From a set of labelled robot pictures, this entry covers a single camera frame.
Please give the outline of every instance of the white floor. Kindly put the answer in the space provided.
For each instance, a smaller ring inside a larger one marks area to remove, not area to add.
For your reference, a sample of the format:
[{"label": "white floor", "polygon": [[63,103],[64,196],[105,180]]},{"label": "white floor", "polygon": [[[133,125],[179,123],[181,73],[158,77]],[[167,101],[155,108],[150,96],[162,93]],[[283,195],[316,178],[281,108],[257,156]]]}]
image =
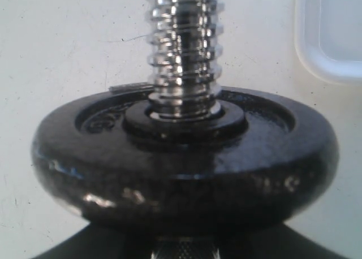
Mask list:
[{"label": "white floor", "polygon": [[[299,63],[294,0],[223,0],[223,85],[259,89],[315,107],[341,145],[336,180],[288,224],[350,258],[362,245],[361,87],[326,84]],[[59,105],[145,81],[150,47],[144,0],[0,0],[0,258],[30,258],[87,223],[42,190],[29,147]]]}]

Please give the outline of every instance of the plastic container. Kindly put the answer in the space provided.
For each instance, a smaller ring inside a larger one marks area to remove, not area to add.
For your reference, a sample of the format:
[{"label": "plastic container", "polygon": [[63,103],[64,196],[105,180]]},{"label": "plastic container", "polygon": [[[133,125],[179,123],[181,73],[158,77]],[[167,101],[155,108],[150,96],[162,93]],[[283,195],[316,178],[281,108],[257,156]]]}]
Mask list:
[{"label": "plastic container", "polygon": [[362,0],[296,0],[295,47],[320,79],[362,84]]}]

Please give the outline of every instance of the black larger weight plate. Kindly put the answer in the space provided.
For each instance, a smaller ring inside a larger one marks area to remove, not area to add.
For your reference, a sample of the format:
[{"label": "black larger weight plate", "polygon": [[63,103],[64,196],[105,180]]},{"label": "black larger weight plate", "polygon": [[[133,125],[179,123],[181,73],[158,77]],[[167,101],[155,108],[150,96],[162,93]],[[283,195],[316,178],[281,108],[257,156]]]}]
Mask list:
[{"label": "black larger weight plate", "polygon": [[135,137],[124,113],[150,86],[123,86],[66,104],[36,133],[44,187],[92,222],[152,234],[231,233],[279,223],[331,183],[338,147],[327,120],[269,93],[224,88],[248,128],[222,141]]}]

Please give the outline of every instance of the cast iron weight plate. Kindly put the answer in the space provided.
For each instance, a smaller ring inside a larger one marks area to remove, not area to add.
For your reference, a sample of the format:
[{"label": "cast iron weight plate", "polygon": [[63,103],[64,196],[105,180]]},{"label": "cast iron weight plate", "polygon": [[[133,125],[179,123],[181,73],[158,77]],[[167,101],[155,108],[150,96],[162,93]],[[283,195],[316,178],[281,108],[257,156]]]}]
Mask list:
[{"label": "cast iron weight plate", "polygon": [[327,120],[269,93],[224,88],[247,129],[227,140],[168,143],[123,128],[145,84],[66,104],[40,124],[32,157],[46,190],[84,218],[161,235],[220,235],[279,223],[331,183],[338,147]]}]

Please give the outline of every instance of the white surface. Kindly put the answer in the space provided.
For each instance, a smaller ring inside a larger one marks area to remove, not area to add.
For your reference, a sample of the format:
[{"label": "white surface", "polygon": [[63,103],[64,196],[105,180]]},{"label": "white surface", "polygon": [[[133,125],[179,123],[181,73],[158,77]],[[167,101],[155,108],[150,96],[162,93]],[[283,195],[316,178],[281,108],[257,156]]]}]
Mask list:
[{"label": "white surface", "polygon": [[[361,88],[316,79],[294,49],[295,0],[223,0],[220,83],[259,89],[315,107],[341,146],[336,180],[288,224],[335,251],[361,258]],[[150,47],[144,0],[0,0],[0,258],[30,258],[87,223],[38,184],[29,147],[59,105],[111,85],[145,81]]]},{"label": "white surface", "polygon": [[295,45],[321,79],[362,84],[362,0],[296,0]]}]

